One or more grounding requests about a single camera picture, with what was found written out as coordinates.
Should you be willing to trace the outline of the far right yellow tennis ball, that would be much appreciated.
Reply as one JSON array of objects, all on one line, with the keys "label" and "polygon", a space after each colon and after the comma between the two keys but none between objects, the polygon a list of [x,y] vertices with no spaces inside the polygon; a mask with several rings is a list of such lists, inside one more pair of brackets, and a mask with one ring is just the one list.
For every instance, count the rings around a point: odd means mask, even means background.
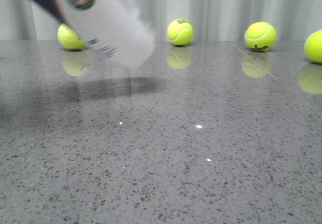
[{"label": "far right yellow tennis ball", "polygon": [[322,30],[315,31],[308,36],[304,45],[305,55],[307,56],[308,59],[316,63],[321,63],[322,61],[321,37],[322,37]]}]

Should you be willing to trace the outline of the right yellow Wilson tennis ball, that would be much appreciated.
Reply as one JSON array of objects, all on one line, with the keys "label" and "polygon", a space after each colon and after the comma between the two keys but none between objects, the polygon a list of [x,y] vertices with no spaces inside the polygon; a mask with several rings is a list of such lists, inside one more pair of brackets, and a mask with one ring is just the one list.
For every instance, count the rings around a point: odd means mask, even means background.
[{"label": "right yellow Wilson tennis ball", "polygon": [[247,28],[244,40],[251,50],[264,51],[275,44],[277,31],[270,23],[256,22]]}]

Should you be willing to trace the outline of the middle yellow tennis ball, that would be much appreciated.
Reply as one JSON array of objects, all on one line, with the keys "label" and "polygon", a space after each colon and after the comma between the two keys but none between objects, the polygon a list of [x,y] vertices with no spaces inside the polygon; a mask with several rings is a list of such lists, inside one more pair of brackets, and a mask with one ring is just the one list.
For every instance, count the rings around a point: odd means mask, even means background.
[{"label": "middle yellow tennis ball", "polygon": [[192,40],[194,29],[188,21],[176,19],[168,25],[167,34],[172,44],[185,46]]}]

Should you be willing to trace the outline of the grey pleated curtain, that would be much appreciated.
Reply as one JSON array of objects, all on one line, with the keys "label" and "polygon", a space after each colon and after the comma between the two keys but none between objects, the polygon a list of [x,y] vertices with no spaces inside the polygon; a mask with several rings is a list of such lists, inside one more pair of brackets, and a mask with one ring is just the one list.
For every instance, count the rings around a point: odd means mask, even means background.
[{"label": "grey pleated curtain", "polygon": [[195,41],[237,41],[249,25],[268,22],[278,39],[303,41],[321,29],[321,0],[128,0],[167,41],[172,20],[187,20]]}]

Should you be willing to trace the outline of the left yellow tennis ball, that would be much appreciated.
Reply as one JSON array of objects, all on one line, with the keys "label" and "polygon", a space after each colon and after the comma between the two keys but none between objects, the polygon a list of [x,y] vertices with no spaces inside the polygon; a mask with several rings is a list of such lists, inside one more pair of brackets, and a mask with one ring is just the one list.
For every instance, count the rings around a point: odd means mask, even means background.
[{"label": "left yellow tennis ball", "polygon": [[57,39],[67,50],[80,50],[86,45],[86,43],[77,36],[75,31],[66,24],[61,24],[59,26]]}]

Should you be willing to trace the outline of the clear Wilson tennis ball can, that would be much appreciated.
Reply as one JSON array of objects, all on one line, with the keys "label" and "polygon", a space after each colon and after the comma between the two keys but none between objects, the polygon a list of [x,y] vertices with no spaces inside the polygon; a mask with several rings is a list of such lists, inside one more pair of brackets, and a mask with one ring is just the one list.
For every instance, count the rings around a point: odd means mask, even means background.
[{"label": "clear Wilson tennis ball can", "polygon": [[154,52],[154,31],[126,0],[33,1],[113,64],[137,68]]}]

